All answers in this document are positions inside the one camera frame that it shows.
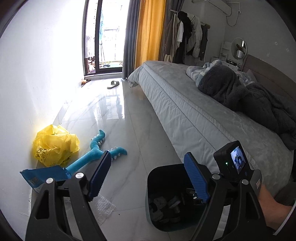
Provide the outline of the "person's right hand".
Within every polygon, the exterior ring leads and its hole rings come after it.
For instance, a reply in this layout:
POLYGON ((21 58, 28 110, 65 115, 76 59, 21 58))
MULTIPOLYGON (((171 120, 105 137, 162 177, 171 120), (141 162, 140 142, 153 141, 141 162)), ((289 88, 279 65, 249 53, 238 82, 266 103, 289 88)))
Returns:
POLYGON ((260 188, 258 201, 261 206, 266 225, 273 230, 277 230, 281 226, 292 209, 291 206, 285 206, 276 202, 264 184, 262 184, 260 188))

